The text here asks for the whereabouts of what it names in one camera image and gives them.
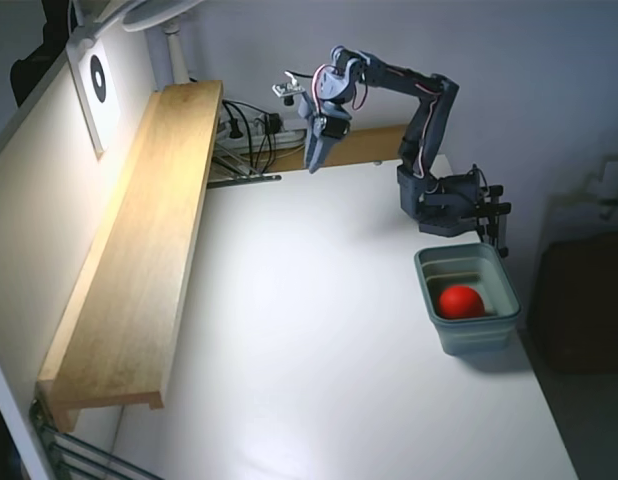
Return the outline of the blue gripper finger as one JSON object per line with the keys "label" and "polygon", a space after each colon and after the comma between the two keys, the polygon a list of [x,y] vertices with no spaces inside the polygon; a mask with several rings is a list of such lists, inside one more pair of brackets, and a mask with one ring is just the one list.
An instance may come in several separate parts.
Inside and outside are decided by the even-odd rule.
{"label": "blue gripper finger", "polygon": [[335,145],[340,142],[339,139],[332,137],[319,137],[316,146],[316,168],[320,169],[327,160],[329,154]]}
{"label": "blue gripper finger", "polygon": [[320,168],[321,140],[320,131],[314,127],[307,131],[307,139],[304,150],[304,168],[310,173],[315,173]]}

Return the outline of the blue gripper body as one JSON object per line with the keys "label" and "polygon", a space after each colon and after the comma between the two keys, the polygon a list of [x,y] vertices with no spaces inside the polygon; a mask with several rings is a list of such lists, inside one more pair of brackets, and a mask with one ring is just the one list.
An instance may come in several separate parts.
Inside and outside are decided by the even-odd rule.
{"label": "blue gripper body", "polygon": [[351,116],[338,105],[325,105],[321,111],[308,94],[300,96],[299,116],[306,122],[306,143],[321,137],[342,140],[350,130]]}

